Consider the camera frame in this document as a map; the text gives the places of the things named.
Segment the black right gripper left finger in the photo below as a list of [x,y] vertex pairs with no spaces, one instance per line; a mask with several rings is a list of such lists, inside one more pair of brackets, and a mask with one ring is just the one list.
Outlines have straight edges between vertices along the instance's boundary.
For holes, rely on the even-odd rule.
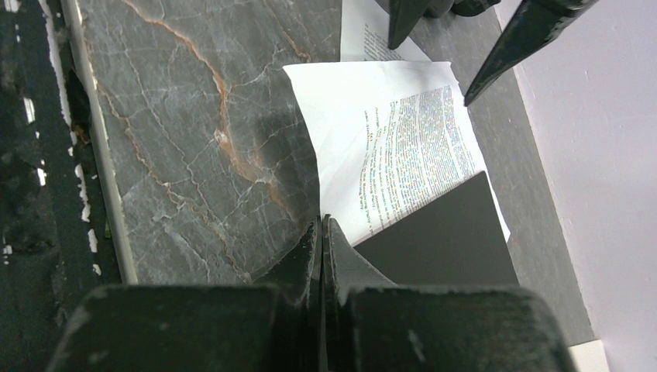
[[75,310],[50,371],[318,371],[322,224],[253,284],[107,285]]

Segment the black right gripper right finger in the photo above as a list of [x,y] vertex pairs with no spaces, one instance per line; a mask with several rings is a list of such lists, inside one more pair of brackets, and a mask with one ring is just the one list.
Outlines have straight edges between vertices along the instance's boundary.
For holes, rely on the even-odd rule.
[[556,318],[520,287],[395,286],[323,219],[330,371],[574,371]]

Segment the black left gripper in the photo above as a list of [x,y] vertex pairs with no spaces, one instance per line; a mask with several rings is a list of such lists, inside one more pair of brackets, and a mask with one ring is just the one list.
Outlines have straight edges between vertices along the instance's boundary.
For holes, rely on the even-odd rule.
[[[396,50],[425,14],[440,18],[447,12],[474,17],[500,0],[390,0],[387,46]],[[595,0],[524,0],[502,31],[464,96],[474,103],[504,72],[556,40],[562,31],[594,6]]]

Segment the printed text paper sheet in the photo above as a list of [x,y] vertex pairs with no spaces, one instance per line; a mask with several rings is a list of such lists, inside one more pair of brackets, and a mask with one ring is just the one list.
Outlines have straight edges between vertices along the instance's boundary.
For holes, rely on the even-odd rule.
[[284,68],[318,169],[320,211],[355,246],[487,165],[449,62]]

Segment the red folder black inside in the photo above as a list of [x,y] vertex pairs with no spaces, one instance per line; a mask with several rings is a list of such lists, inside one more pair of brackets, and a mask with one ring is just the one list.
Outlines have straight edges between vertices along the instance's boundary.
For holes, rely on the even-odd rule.
[[519,284],[485,172],[356,250],[396,284]]

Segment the blank white paper sheet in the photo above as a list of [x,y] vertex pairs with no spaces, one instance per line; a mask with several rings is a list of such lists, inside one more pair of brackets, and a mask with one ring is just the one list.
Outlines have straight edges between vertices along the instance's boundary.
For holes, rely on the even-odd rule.
[[425,62],[430,58],[412,40],[397,49],[387,46],[389,14],[374,0],[342,1],[339,60]]

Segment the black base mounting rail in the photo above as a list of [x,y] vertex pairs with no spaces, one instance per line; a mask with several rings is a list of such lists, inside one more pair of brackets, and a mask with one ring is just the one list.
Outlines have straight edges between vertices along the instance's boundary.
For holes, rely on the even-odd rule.
[[121,281],[90,128],[62,2],[3,1],[3,371],[44,370],[82,298]]

